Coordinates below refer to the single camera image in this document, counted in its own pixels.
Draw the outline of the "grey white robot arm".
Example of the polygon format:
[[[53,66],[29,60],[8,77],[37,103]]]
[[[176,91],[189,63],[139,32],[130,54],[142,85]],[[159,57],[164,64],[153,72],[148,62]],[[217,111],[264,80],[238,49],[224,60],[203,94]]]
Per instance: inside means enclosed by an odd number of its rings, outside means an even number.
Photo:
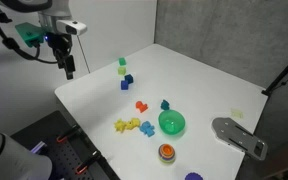
[[[73,78],[75,71],[74,57],[71,54],[72,36],[79,36],[87,31],[87,26],[72,19],[69,0],[0,0],[4,6],[20,13],[38,13],[39,26],[21,23],[15,26],[17,32],[29,47],[36,48],[36,54],[30,55],[23,51],[15,39],[8,37],[0,27],[2,43],[15,51],[22,58],[45,64],[57,64],[63,69],[68,80]],[[0,9],[0,23],[9,23],[11,19]],[[52,49],[55,61],[39,58],[40,44],[44,41]]]

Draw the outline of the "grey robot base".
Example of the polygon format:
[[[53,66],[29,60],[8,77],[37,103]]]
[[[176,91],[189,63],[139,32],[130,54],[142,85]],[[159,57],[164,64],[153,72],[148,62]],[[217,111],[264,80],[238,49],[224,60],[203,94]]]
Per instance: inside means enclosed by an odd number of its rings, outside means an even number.
[[[52,162],[0,133],[0,180],[48,180]]]

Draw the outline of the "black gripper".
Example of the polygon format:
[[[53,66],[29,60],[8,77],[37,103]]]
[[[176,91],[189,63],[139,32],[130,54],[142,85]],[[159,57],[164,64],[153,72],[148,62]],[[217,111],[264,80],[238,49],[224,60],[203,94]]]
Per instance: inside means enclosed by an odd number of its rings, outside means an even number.
[[[75,72],[74,57],[71,55],[72,37],[68,34],[46,34],[47,44],[52,49],[53,55],[58,61],[58,68],[62,69],[65,65],[66,78],[73,78]]]

